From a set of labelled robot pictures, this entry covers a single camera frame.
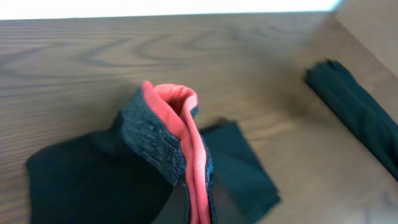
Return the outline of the black leggings with red waistband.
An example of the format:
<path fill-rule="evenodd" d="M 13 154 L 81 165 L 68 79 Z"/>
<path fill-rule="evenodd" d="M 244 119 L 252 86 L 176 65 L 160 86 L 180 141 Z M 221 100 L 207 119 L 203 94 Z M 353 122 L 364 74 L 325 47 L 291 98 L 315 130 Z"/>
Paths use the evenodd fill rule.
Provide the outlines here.
<path fill-rule="evenodd" d="M 234 121 L 198 129 L 197 94 L 144 82 L 109 129 L 27 160 L 32 223 L 256 223 L 279 190 Z"/>

